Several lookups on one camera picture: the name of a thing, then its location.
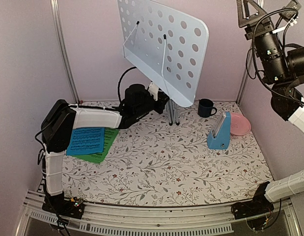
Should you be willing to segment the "light blue music stand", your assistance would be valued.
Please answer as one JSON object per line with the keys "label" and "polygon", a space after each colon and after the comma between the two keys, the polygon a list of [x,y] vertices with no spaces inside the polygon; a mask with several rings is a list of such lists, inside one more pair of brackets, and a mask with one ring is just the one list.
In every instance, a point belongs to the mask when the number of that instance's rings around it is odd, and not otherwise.
{"label": "light blue music stand", "polygon": [[120,0],[118,10],[124,58],[165,92],[169,101],[190,107],[209,39],[206,24],[152,0]]}

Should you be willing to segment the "blue sheet music page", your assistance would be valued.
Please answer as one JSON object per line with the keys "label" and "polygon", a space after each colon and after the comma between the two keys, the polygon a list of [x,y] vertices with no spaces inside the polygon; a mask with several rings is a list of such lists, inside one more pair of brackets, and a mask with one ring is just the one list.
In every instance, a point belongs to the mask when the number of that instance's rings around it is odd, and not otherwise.
{"label": "blue sheet music page", "polygon": [[73,129],[66,154],[74,156],[102,153],[104,140],[105,129],[103,127]]}

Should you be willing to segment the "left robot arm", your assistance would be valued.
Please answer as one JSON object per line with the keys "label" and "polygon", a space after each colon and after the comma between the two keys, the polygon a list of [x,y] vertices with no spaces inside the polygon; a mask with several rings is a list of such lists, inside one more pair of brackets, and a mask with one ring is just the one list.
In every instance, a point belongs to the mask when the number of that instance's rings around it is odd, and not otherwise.
{"label": "left robot arm", "polygon": [[40,157],[45,158],[47,193],[51,196],[48,204],[56,213],[64,213],[68,204],[59,195],[62,187],[62,160],[73,131],[81,128],[128,129],[150,112],[162,114],[169,96],[142,84],[130,85],[119,106],[113,108],[79,106],[58,100],[41,124],[38,135],[42,148]]}

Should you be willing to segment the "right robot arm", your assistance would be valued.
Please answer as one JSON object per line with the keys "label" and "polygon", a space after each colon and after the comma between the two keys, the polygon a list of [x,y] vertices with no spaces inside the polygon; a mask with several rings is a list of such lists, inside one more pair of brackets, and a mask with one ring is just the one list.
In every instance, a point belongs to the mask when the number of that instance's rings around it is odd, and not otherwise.
{"label": "right robot arm", "polygon": [[[255,73],[271,92],[271,107],[284,120],[304,133],[304,97],[296,89],[304,84],[304,46],[286,44],[278,33],[286,35],[296,24],[301,5],[292,0],[282,9],[266,12],[253,0],[237,1],[238,26],[251,41]],[[260,58],[263,75],[257,68]]]}

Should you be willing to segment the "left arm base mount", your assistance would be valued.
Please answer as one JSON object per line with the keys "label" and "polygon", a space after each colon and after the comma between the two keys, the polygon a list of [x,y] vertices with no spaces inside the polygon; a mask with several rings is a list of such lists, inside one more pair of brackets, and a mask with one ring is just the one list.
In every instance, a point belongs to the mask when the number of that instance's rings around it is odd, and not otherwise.
{"label": "left arm base mount", "polygon": [[42,205],[44,211],[75,219],[82,219],[84,208],[82,198],[66,199],[64,193],[56,196],[46,195]]}

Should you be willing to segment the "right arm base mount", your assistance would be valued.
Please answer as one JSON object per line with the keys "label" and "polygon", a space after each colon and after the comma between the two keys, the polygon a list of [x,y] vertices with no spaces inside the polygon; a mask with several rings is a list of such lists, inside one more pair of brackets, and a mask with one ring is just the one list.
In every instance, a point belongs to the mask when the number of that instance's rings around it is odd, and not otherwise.
{"label": "right arm base mount", "polygon": [[263,203],[261,201],[253,200],[237,202],[231,206],[231,212],[236,220],[263,215],[262,217],[246,221],[249,228],[253,231],[262,231],[266,228],[272,216],[273,210],[274,205],[272,203]]}

